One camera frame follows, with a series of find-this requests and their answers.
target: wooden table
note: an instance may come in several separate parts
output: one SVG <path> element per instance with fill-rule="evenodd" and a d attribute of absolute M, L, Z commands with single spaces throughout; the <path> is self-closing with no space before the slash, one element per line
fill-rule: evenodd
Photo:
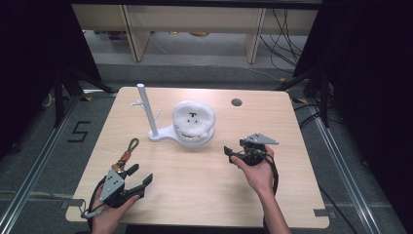
<path fill-rule="evenodd" d="M 141 184 L 154 175 L 145 197 L 125 215 L 130 224 L 260 227 L 263 212 L 258 197 L 248 186 L 243 172 L 228 162 L 224 145 L 241 150 L 239 139 L 260 133 L 280 142 L 272 145 L 280 174 L 277 193 L 290 227 L 325 228 L 324 210 L 313 168 L 296 117 L 285 92 L 146 88 L 152 111 L 162 110 L 157 127 L 171 124 L 174 106 L 181 100 L 200 100 L 215 110 L 215 133 L 199 148 L 184 148 L 173 140 L 153 142 L 148 138 L 149 122 L 140 106 L 136 87 L 122 88 L 116 97 L 74 199 L 89 202 L 98 181 L 107 174 L 128 148 L 132 138 L 139 146 L 126 169 L 137 163 L 140 169 L 126 179 L 126 187 Z M 243 104 L 234 106 L 232 100 Z M 78 208 L 69 208 L 69 221 L 85 221 Z"/>

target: floor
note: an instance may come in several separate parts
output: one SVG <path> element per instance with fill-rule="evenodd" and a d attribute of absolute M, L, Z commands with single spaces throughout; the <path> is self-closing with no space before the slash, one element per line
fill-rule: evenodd
<path fill-rule="evenodd" d="M 294 48 L 295 54 L 299 54 L 307 39 L 305 36 L 291 36 L 289 39 L 292 41 L 292 45 L 281 37 L 280 46 L 274 48 L 284 59 L 289 60 L 285 61 L 269 51 L 269 48 L 274 46 L 273 40 L 277 40 L 278 36 L 264 35 L 259 43 L 255 63 L 248 64 L 244 52 L 244 39 L 242 35 L 236 34 L 210 33 L 206 36 L 195 36 L 187 32 L 154 32 L 140 62 L 133 60 L 126 40 L 111 40 L 106 33 L 93 31 L 85 31 L 85 37 L 101 72 L 107 69 L 108 65 L 108 67 L 110 65 L 185 66 L 199 67 L 200 69 L 205 67 L 236 67 L 245 72 L 263 75 L 270 82 L 277 82 L 277 84 L 282 82 L 282 77 L 268 71 L 285 72 L 285 74 L 289 74 L 285 78 L 290 79 L 296 63 L 296 55 L 290 51 L 290 47 Z M 117 78 L 113 78 L 113 80 L 107 78 L 115 75 L 108 74 L 109 71 L 101 74 L 104 77 L 103 80 L 108 83 L 116 83 Z M 306 82 L 303 82 L 303 84 L 291 88 L 289 93 L 293 106 L 297 108 L 297 121 L 302 125 L 302 134 L 320 189 L 327 191 L 322 194 L 329 211 L 330 226 L 325 230 L 295 229 L 293 233 L 405 233 L 392 206 L 368 171 L 368 167 L 362 164 L 362 156 L 359 155 L 357 145 L 343 125 L 339 113 L 334 109 L 330 110 L 331 124 L 330 128 L 326 129 L 319 118 L 311 118 L 318 111 L 316 107 L 300 107 L 308 102 L 311 104 L 312 101 L 317 101 L 306 99 L 302 95 L 305 84 Z M 94 123 L 98 123 L 93 128 L 101 128 L 99 125 L 104 123 L 104 113 L 110 110 L 113 98 L 97 98 L 95 101 L 98 103 L 96 106 L 99 106 L 99 109 L 80 102 L 74 107 L 74 117 L 71 118 L 82 119 L 86 118 L 84 117 L 86 113 L 93 113 Z M 80 144 L 77 149 L 62 147 L 59 144 L 52 145 L 53 151 L 64 152 L 68 157 L 72 154 L 79 154 L 79 152 L 82 152 L 82 155 L 76 155 L 75 160 L 70 160 L 70 163 L 65 161 L 64 165 L 57 157 L 45 157 L 47 165 L 43 166 L 44 168 L 40 170 L 38 177 L 27 178 L 27 175 L 31 173 L 32 165 L 37 163 L 38 155 L 43 153 L 44 143 L 42 142 L 47 142 L 50 135 L 58 134 L 50 125 L 53 121 L 53 109 L 46 108 L 44 112 L 39 114 L 22 140 L 31 143 L 22 148 L 21 152 L 11 153 L 0 162 L 0 187 L 2 187 L 0 211 L 2 212 L 8 209 L 15 194 L 24 189 L 20 186 L 26 180 L 39 179 L 37 184 L 29 188 L 33 190 L 29 193 L 29 202 L 19 211 L 19 218 L 13 220 L 15 226 L 10 231 L 11 233 L 50 233 L 53 230 L 51 228 L 59 229 L 61 233 L 75 233 L 88 229 L 85 223 L 67 223 L 64 220 L 64 209 L 61 207 L 63 207 L 64 201 L 70 198 L 73 189 L 76 188 L 76 181 L 82 175 L 83 168 L 88 162 L 88 155 L 93 150 L 93 144 Z M 69 129 L 64 130 L 61 136 L 66 141 L 71 138 Z M 90 133 L 88 137 L 91 137 L 92 141 L 96 140 L 98 132 Z M 24 154 L 26 157 L 17 157 L 16 155 L 19 154 Z M 61 184 L 69 176 L 73 176 L 73 182 L 68 180 L 67 184 Z M 54 189 L 53 194 L 44 192 L 49 191 L 50 187 L 58 189 Z M 124 233 L 126 230 L 127 227 L 122 226 L 117 233 Z M 150 227 L 141 228 L 141 233 L 159 233 L 159 231 L 168 232 Z M 180 230 L 180 233 L 191 233 L 192 231 L 189 229 Z"/>

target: table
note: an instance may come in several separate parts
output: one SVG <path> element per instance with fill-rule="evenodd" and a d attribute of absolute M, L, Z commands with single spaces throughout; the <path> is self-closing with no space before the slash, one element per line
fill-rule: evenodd
<path fill-rule="evenodd" d="M 263 212 L 258 197 L 244 174 L 228 162 L 223 146 L 240 149 L 239 139 L 261 133 L 280 142 L 272 145 L 280 174 L 277 199 L 290 227 L 325 228 L 324 210 L 316 178 L 301 136 L 289 96 L 285 92 L 146 88 L 153 112 L 162 110 L 157 127 L 171 124 L 171 113 L 181 100 L 200 100 L 215 110 L 215 133 L 199 148 L 184 148 L 173 140 L 153 142 L 145 111 L 131 106 L 140 99 L 135 87 L 117 95 L 74 199 L 89 202 L 97 182 L 106 175 L 138 137 L 139 146 L 126 168 L 140 169 L 127 177 L 126 187 L 139 185 L 149 174 L 152 183 L 145 197 L 125 215 L 129 224 L 171 224 L 228 227 L 260 227 Z M 243 104 L 234 106 L 232 99 Z M 69 208 L 69 221 L 85 221 L 78 208 Z"/>

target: person's left hand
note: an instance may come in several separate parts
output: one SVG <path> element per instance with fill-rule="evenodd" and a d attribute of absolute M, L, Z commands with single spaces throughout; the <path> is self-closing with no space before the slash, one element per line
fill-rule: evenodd
<path fill-rule="evenodd" d="M 102 204 L 99 201 L 99 197 L 102 192 L 103 185 L 104 184 L 101 184 L 96 191 L 96 194 L 94 196 L 93 209 L 95 209 L 96 207 Z M 138 199 L 139 199 L 139 196 L 135 195 L 129 198 L 129 200 L 119 208 L 109 208 L 106 205 L 103 205 L 100 208 L 98 208 L 99 210 L 103 210 L 103 212 L 99 215 L 94 216 L 92 220 L 92 224 L 93 224 L 92 233 L 99 233 L 99 234 L 114 233 L 119 223 L 121 222 L 122 217 L 131 208 L 131 206 L 133 206 L 133 204 Z"/>

